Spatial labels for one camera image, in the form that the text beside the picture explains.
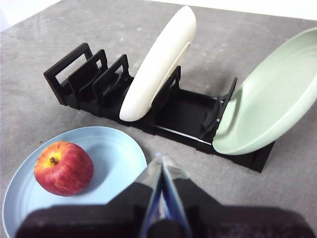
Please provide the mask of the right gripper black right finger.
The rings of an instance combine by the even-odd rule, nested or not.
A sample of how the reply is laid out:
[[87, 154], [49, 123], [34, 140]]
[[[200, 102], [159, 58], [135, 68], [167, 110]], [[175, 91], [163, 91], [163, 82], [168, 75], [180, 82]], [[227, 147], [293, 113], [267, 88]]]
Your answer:
[[311, 238], [299, 213], [265, 206], [224, 205], [197, 186], [168, 156], [162, 158], [173, 209], [192, 238]]

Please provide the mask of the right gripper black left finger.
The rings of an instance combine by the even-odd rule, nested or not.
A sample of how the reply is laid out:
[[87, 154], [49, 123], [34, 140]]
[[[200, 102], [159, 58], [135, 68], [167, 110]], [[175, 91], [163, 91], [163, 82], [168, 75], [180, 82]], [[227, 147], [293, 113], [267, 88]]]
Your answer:
[[159, 202], [163, 155], [157, 154], [142, 173], [102, 205], [59, 205], [30, 213], [17, 238], [143, 237]]

